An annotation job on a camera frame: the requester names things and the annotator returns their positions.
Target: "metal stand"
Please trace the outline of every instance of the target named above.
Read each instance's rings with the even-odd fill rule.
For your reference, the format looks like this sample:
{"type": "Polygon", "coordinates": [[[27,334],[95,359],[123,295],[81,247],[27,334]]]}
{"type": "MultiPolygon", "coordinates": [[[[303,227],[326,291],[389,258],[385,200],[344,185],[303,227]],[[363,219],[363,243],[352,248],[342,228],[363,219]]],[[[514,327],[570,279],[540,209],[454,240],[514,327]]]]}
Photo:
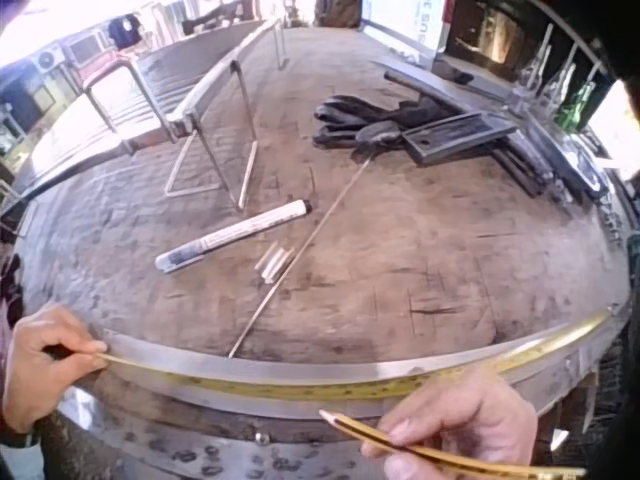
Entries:
{"type": "Polygon", "coordinates": [[[182,190],[173,190],[173,186],[178,176],[178,172],[180,171],[180,167],[184,162],[184,159],[187,155],[187,151],[191,147],[191,143],[193,142],[193,139],[195,138],[195,136],[198,135],[198,137],[200,138],[200,141],[202,142],[202,145],[204,146],[205,151],[207,152],[207,155],[209,155],[209,159],[211,160],[211,163],[213,163],[213,168],[215,168],[216,173],[220,177],[220,180],[222,181],[224,188],[229,193],[229,198],[231,199],[233,204],[237,206],[238,210],[242,211],[244,209],[246,199],[247,199],[247,192],[249,189],[249,180],[251,178],[251,173],[253,172],[253,165],[255,163],[256,154],[258,153],[258,135],[256,133],[255,125],[253,123],[253,112],[251,110],[251,103],[249,102],[249,94],[247,92],[247,86],[244,81],[244,74],[242,73],[242,67],[240,66],[240,62],[238,62],[237,60],[232,61],[230,65],[230,69],[232,73],[236,74],[238,78],[238,82],[240,83],[240,92],[242,93],[242,100],[244,103],[246,117],[247,117],[247,121],[249,122],[249,129],[251,131],[251,138],[252,138],[251,152],[249,153],[249,158],[247,159],[247,168],[245,169],[244,178],[242,179],[242,188],[240,189],[240,197],[238,200],[236,200],[235,196],[233,195],[229,182],[226,180],[224,174],[222,173],[222,169],[220,168],[220,165],[218,164],[215,158],[213,149],[211,148],[211,146],[209,145],[206,139],[206,132],[204,130],[204,127],[202,126],[202,122],[198,120],[195,117],[195,115],[191,114],[190,118],[191,118],[192,124],[195,127],[195,130],[191,134],[191,136],[187,138],[187,141],[182,147],[182,150],[180,151],[180,154],[178,155],[176,162],[174,163],[173,168],[171,169],[171,174],[169,175],[167,184],[164,187],[164,194],[169,198],[182,197],[185,195],[192,195],[194,193],[207,192],[211,190],[216,190],[218,188],[217,185],[205,185],[200,187],[184,188],[182,190]]]}
{"type": "Polygon", "coordinates": [[[33,216],[35,214],[36,209],[38,208],[38,202],[35,200],[31,200],[27,202],[23,200],[18,192],[16,192],[11,186],[5,182],[4,180],[0,180],[0,195],[2,195],[5,199],[9,201],[9,208],[17,205],[18,203],[22,203],[25,205],[25,211],[18,223],[18,227],[14,230],[9,225],[6,225],[2,221],[0,221],[0,228],[4,228],[8,232],[11,232],[13,235],[16,235],[20,238],[25,238],[27,236],[27,232],[29,231],[29,227],[31,226],[31,222],[33,220],[33,216]]]}
{"type": "Polygon", "coordinates": [[[287,46],[284,39],[284,25],[282,20],[278,20],[273,26],[273,38],[276,42],[276,59],[278,61],[278,70],[284,69],[289,64],[289,58],[287,57],[287,46]]]}
{"type": "Polygon", "coordinates": [[[160,108],[158,101],[156,100],[153,93],[151,93],[151,90],[149,89],[147,82],[144,81],[144,78],[142,78],[142,75],[140,74],[136,66],[133,63],[131,63],[129,60],[126,60],[124,58],[119,58],[117,60],[114,60],[112,63],[104,67],[102,70],[99,70],[93,75],[91,75],[91,77],[87,79],[87,81],[84,83],[82,87],[85,95],[89,99],[89,102],[91,102],[91,105],[93,105],[93,108],[96,109],[96,111],[98,112],[98,115],[100,115],[104,123],[107,125],[107,127],[109,127],[109,130],[111,130],[113,133],[115,133],[120,137],[122,144],[124,145],[129,155],[133,155],[135,153],[134,145],[128,139],[125,139],[120,134],[116,125],[111,120],[109,113],[104,109],[102,105],[100,105],[100,102],[96,100],[92,90],[93,86],[96,83],[100,82],[101,80],[104,80],[107,76],[109,76],[110,74],[112,74],[113,72],[115,72],[120,68],[126,68],[127,70],[129,70],[129,72],[131,73],[131,76],[133,77],[133,80],[136,82],[136,84],[138,85],[138,88],[142,92],[142,95],[144,95],[144,98],[149,103],[151,110],[153,110],[153,113],[155,113],[156,117],[158,117],[158,120],[160,120],[160,124],[162,125],[162,128],[164,129],[164,131],[167,133],[169,140],[171,140],[171,143],[176,143],[178,140],[175,134],[173,133],[173,130],[171,130],[171,126],[169,125],[167,118],[164,116],[164,113],[162,113],[162,109],[160,108]]]}

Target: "wooden tabletop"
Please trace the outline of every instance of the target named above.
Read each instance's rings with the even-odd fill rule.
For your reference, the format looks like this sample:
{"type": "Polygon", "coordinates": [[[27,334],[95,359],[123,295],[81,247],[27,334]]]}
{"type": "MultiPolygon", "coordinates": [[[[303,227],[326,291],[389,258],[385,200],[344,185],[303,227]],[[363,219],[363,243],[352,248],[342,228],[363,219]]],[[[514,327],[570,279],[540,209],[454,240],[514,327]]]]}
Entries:
{"type": "MultiPolygon", "coordinates": [[[[358,166],[315,149],[313,109],[332,94],[386,108],[415,93],[383,79],[385,48],[355,31],[287,30],[244,61],[260,147],[247,209],[222,190],[165,198],[181,145],[85,172],[38,199],[17,251],[27,310],[67,304],[87,322],[148,341],[225,355],[266,294],[254,265],[274,240],[299,248],[358,166]],[[160,253],[305,198],[304,219],[165,275],[160,253]]],[[[240,188],[249,134],[235,83],[205,119],[240,188]]],[[[199,141],[177,188],[217,182],[199,141]]],[[[530,199],[490,158],[418,169],[381,156],[336,210],[248,336],[240,357],[310,363],[408,359],[482,347],[578,321],[628,294],[624,250],[594,208],[530,199]]]]}

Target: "tape measure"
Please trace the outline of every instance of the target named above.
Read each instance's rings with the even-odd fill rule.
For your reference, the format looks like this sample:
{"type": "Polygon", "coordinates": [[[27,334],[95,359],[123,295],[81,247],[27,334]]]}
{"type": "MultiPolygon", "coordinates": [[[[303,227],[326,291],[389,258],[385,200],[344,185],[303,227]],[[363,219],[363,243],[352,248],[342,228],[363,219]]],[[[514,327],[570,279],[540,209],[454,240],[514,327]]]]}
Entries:
{"type": "MultiPolygon", "coordinates": [[[[609,311],[603,311],[576,325],[572,325],[561,330],[548,339],[538,341],[538,343],[534,345],[524,345],[510,352],[483,360],[479,363],[484,364],[487,368],[495,371],[496,373],[505,373],[577,342],[593,332],[598,326],[604,323],[610,315],[609,311]]],[[[461,375],[469,366],[469,364],[465,364],[435,370],[428,373],[419,373],[372,382],[340,383],[332,385],[277,385],[242,383],[186,376],[181,375],[179,372],[159,370],[149,365],[132,362],[109,354],[100,354],[99,356],[111,362],[161,373],[166,375],[168,381],[180,385],[195,386],[198,388],[233,395],[291,401],[371,400],[377,398],[406,396],[421,387],[429,378],[456,377],[461,375]]]]}
{"type": "Polygon", "coordinates": [[[386,452],[412,453],[442,470],[453,473],[471,475],[476,478],[512,478],[526,480],[576,480],[586,475],[583,468],[566,467],[524,467],[522,465],[505,465],[482,462],[460,455],[442,452],[433,448],[408,446],[398,447],[391,443],[389,437],[364,423],[353,420],[339,413],[320,410],[320,415],[329,424],[347,435],[369,442],[386,452]]]}

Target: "hand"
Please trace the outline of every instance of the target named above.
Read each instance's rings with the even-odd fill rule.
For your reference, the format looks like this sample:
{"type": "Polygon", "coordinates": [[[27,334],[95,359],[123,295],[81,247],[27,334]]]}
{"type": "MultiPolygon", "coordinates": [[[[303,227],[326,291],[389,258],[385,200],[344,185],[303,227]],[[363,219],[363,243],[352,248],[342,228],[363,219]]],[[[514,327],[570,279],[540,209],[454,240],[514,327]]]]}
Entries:
{"type": "Polygon", "coordinates": [[[93,340],[64,307],[46,306],[21,319],[13,331],[7,359],[2,401],[6,424],[18,433],[29,432],[36,420],[56,408],[71,384],[107,366],[105,360],[93,355],[106,350],[107,345],[93,340]],[[55,361],[42,351],[59,344],[77,353],[55,361]]]}
{"type": "MultiPolygon", "coordinates": [[[[385,415],[378,428],[394,445],[421,444],[486,462],[529,465],[538,428],[533,406],[499,376],[471,370],[456,381],[434,380],[385,415]]],[[[383,452],[365,443],[362,454],[383,452]]],[[[445,480],[429,462],[410,453],[390,455],[389,480],[445,480]]]]}

